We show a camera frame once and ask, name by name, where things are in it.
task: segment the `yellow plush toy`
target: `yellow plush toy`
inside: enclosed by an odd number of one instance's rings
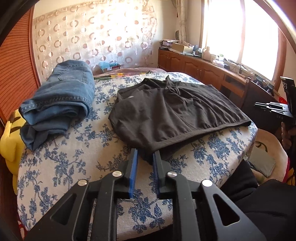
[[[291,186],[295,186],[295,172],[294,169],[290,169],[288,172],[288,179],[286,181],[287,184],[291,185]]]
[[[0,140],[0,154],[5,158],[6,165],[13,174],[12,186],[15,194],[17,194],[17,175],[20,160],[25,149],[25,144],[20,137],[20,128],[25,122],[18,110],[13,112],[5,125],[5,130]]]

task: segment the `floral bedspread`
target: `floral bedspread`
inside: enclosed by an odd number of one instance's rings
[[[168,73],[172,81],[200,83],[183,73]],[[114,133],[108,115],[117,90],[145,77],[165,80],[167,73],[143,74],[96,82],[90,115],[75,120],[64,136],[53,137],[34,152],[25,150],[18,175],[20,219],[30,230],[79,179],[95,181],[116,170],[130,150]],[[169,160],[172,170],[189,180],[212,180],[220,187],[255,141],[257,127],[226,128],[188,144]],[[139,158],[133,199],[117,207],[117,237],[126,240],[172,223],[171,200],[158,200],[152,166]]]

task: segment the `denim fabric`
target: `denim fabric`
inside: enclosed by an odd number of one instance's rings
[[[27,121],[20,130],[25,145],[36,150],[49,134],[65,134],[73,118],[88,116],[93,99],[94,77],[85,62],[57,64],[34,97],[20,106]]]

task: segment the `cabinet door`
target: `cabinet door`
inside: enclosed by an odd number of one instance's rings
[[[170,53],[170,72],[182,72],[182,60],[183,56],[177,53]]]
[[[168,51],[165,51],[165,50],[158,51],[158,67],[160,69],[163,69],[165,71],[168,70],[169,55],[170,53],[168,53]]]
[[[183,73],[199,80],[200,67],[201,67],[201,64],[196,60],[185,58],[184,64],[183,64]]]
[[[221,88],[224,73],[218,67],[210,64],[203,64],[200,71],[200,81],[205,85],[212,85],[217,90]]]

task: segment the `metal screw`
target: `metal screw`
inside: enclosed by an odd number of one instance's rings
[[[174,171],[170,171],[170,172],[167,173],[167,175],[168,175],[169,177],[176,177],[176,176],[177,176],[177,173],[174,172]]]
[[[205,187],[210,187],[211,185],[213,185],[213,183],[210,180],[206,179],[202,181],[202,185]]]
[[[122,172],[121,172],[121,171],[114,171],[114,172],[112,173],[112,175],[113,175],[114,177],[120,177],[120,176],[122,176]]]
[[[86,184],[87,184],[87,180],[85,180],[85,179],[81,179],[78,181],[79,186],[85,186]]]

